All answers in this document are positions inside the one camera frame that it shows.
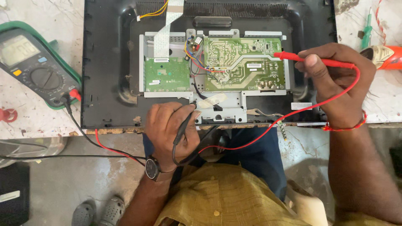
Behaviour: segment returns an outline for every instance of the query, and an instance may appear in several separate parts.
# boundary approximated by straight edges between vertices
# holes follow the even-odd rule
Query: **wristwatch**
[[[145,162],[145,173],[151,180],[160,182],[171,179],[174,170],[167,173],[161,172],[158,161],[150,155]]]

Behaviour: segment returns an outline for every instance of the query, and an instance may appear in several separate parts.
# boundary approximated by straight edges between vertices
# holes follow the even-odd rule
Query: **watch face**
[[[158,173],[158,168],[156,167],[156,163],[152,159],[148,159],[145,163],[145,173],[151,179],[156,177]]]

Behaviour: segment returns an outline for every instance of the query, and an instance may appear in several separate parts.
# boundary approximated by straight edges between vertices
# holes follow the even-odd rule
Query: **gray crocs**
[[[94,208],[91,205],[83,203],[77,206],[73,213],[71,226],[89,226],[94,219]]]
[[[117,221],[124,213],[124,202],[119,197],[114,196],[106,205],[105,212],[99,225],[116,226]]]

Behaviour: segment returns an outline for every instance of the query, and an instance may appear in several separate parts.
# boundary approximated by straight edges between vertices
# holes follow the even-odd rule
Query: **olive green shirt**
[[[204,164],[171,189],[172,197],[155,226],[169,219],[190,225],[308,225],[295,218],[267,184],[240,166]],[[386,222],[361,214],[335,224]]]

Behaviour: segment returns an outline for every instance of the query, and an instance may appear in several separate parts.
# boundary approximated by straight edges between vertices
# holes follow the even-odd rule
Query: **small circuit board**
[[[279,38],[204,38],[204,58],[211,69],[206,91],[283,90],[283,61],[273,57],[281,52]]]
[[[184,58],[146,58],[145,92],[190,91],[189,62]]]

